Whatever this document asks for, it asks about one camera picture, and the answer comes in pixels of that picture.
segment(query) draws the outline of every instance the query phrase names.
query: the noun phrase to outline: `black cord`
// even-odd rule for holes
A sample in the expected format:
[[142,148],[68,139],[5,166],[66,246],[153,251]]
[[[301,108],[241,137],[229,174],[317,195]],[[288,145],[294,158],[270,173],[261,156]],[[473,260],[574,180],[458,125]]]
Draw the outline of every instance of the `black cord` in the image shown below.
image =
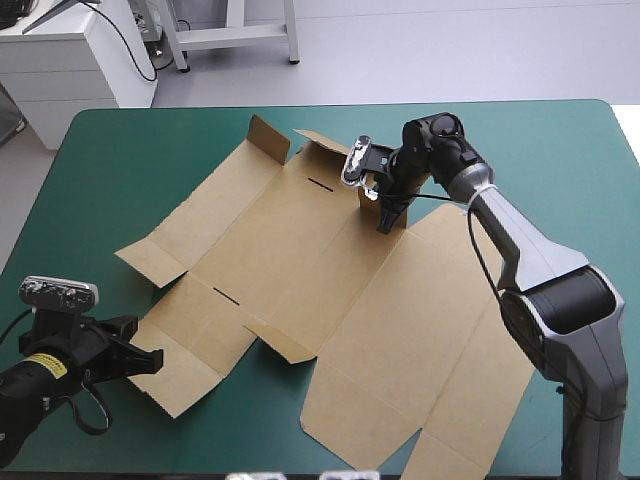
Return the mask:
[[69,406],[71,407],[71,412],[73,413],[73,420],[76,422],[76,425],[80,430],[82,430],[84,433],[87,433],[89,435],[94,435],[94,436],[104,435],[105,433],[107,433],[107,431],[111,427],[111,424],[113,423],[113,415],[111,414],[109,405],[107,405],[107,402],[104,400],[104,397],[92,384],[82,382],[82,389],[85,392],[87,392],[89,395],[91,395],[91,397],[98,404],[98,407],[102,411],[102,414],[104,415],[104,418],[105,418],[104,427],[94,427],[93,425],[89,425],[84,420],[84,418],[82,418],[82,415],[80,414],[80,409],[78,408],[78,404],[73,400],[72,397],[65,395],[57,398],[58,400],[62,400],[63,402],[69,404]]
[[22,312],[20,315],[18,315],[15,319],[11,321],[9,326],[5,328],[4,332],[2,332],[2,335],[0,335],[0,344],[2,344],[2,342],[4,342],[7,339],[7,337],[9,336],[9,333],[11,333],[11,330],[13,330],[14,327],[18,323],[20,323],[20,321],[30,313],[31,313],[31,309],[25,310],[24,312]]
[[90,4],[86,3],[83,0],[77,0],[77,1],[78,1],[78,3],[83,4],[85,7],[90,8],[91,10],[96,12],[98,15],[100,15],[102,18],[104,18],[107,22],[109,22],[109,24],[113,27],[113,29],[116,31],[116,33],[118,34],[118,36],[120,37],[120,39],[124,43],[124,46],[127,49],[127,52],[129,53],[129,56],[131,57],[131,61],[133,62],[134,67],[136,67],[136,70],[138,71],[140,76],[142,78],[144,78],[147,82],[155,82],[158,79],[158,71],[155,68],[153,69],[153,77],[147,77],[144,74],[144,72],[140,68],[140,65],[138,65],[138,62],[136,61],[136,58],[134,57],[133,52],[131,51],[131,47],[129,46],[129,43],[127,42],[127,39],[124,38],[124,35],[122,34],[122,32],[120,31],[118,26],[115,23],[113,23],[113,21],[109,17],[107,17],[104,13],[102,13],[100,10],[95,8],[93,5],[90,5]]
[[384,193],[379,193],[378,197],[380,198],[398,198],[408,200],[410,198],[431,198],[433,200],[442,200],[445,202],[455,202],[453,198],[449,197],[441,197],[440,195],[428,195],[426,193],[411,193],[406,195],[386,195]]
[[155,70],[156,70],[156,72],[160,72],[160,71],[164,70],[165,68],[169,67],[172,63],[173,63],[173,58],[169,61],[169,63],[167,63],[166,65],[163,65],[160,68],[156,68]]
[[[482,252],[478,247],[478,242],[476,241],[475,235],[473,233],[473,222],[471,218],[472,215],[475,215],[475,212],[471,208],[469,208],[467,212],[467,227],[469,229],[469,238],[471,239],[471,246],[473,247],[473,250],[476,253],[476,256],[478,257],[478,262],[480,262],[480,266],[482,267],[484,276],[487,279],[487,282],[489,283],[491,292],[493,293],[493,296],[496,297],[496,300],[498,301],[498,305],[500,306],[500,313],[505,322],[505,326],[507,327],[507,330],[509,330],[510,333],[512,334],[515,333],[516,337],[518,337],[521,341],[526,343],[532,352],[538,352],[538,348],[520,330],[517,324],[509,318],[507,311],[504,308],[502,308],[502,303],[500,302],[500,292],[498,291],[498,287],[494,283],[493,278],[491,278],[491,273],[489,272],[489,268],[487,267],[487,264],[484,260]],[[587,416],[588,397],[587,397],[586,389],[578,388],[575,382],[573,382],[570,378],[562,374],[560,369],[552,361],[550,361],[550,359],[544,354],[544,352],[540,352],[540,356],[542,357],[544,362],[551,368],[551,370],[553,370],[554,373],[558,375],[558,377],[560,377],[566,385],[568,385],[573,389],[573,391],[575,392],[575,395],[577,395],[578,398],[573,399],[571,396],[572,394],[570,394],[566,390],[566,388],[562,388],[561,390],[559,390],[559,392],[561,392],[563,395],[567,395],[569,399],[577,400],[578,404],[580,405],[580,411],[578,415],[576,415],[576,417],[571,422],[571,425],[567,429],[567,433],[565,434],[565,437],[562,442],[562,452],[560,454],[560,457],[562,459],[562,475],[564,478],[566,476],[566,473],[568,473],[567,468],[569,468],[569,458],[575,446],[575,439],[578,435],[578,431],[580,430],[582,419],[585,418],[585,416]]]

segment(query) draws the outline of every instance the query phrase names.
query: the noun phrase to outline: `gray floor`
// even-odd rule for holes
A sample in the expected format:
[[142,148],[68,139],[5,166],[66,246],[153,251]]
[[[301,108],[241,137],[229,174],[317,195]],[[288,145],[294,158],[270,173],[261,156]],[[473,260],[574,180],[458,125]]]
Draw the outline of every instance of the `gray floor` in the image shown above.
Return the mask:
[[[640,104],[640,0],[297,0],[285,45],[193,52],[160,74],[155,107],[600,98]],[[193,28],[224,2],[181,0]],[[281,18],[248,0],[247,19]],[[0,269],[53,159],[27,130],[0,148]]]

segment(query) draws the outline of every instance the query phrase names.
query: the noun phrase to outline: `white cabinet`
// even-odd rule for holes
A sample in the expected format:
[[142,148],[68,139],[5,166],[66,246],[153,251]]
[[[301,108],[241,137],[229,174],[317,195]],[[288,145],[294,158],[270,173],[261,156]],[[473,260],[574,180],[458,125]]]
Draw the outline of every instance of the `white cabinet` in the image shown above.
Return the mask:
[[[29,17],[0,31],[0,84],[42,143],[57,149],[77,113],[149,107],[157,81],[140,76],[113,27],[82,4],[22,35],[52,4],[40,0]],[[145,75],[153,77],[127,0],[107,0],[98,8],[121,30]]]

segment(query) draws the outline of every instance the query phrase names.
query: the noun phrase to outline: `cardboard sheet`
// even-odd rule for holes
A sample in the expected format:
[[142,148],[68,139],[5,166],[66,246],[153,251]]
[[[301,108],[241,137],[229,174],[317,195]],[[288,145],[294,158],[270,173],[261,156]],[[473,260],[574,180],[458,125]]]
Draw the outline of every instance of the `cardboard sheet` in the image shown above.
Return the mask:
[[291,363],[318,357],[301,424],[352,466],[377,468],[422,429],[406,478],[480,479],[532,367],[502,325],[464,212],[443,206],[380,234],[377,205],[340,184],[348,148],[299,133],[310,141],[285,164],[288,141],[254,117],[187,200],[117,252],[158,287],[184,275],[134,338],[165,348],[165,367],[132,380],[176,417],[257,335]]

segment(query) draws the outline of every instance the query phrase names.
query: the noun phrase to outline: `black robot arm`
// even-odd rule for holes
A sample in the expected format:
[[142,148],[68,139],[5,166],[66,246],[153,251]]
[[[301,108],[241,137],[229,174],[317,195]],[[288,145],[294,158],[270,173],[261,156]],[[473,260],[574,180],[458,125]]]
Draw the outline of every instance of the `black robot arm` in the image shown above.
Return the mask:
[[458,117],[407,122],[402,141],[392,150],[359,137],[342,181],[379,200],[383,233],[423,196],[429,175],[467,206],[470,233],[475,215],[504,261],[494,284],[473,241],[506,328],[545,378],[564,384],[562,478],[617,480],[627,392],[621,296],[582,253],[550,241],[498,191]]
[[[112,421],[96,383],[156,373],[162,350],[145,352],[129,341],[138,318],[97,321],[83,314],[98,303],[95,285],[47,277],[27,277],[20,297],[34,312],[31,330],[19,339],[25,359],[0,373],[0,468],[18,454],[27,436],[64,403],[78,427],[90,435],[106,433]],[[73,400],[81,390],[98,403],[105,425],[94,427]]]

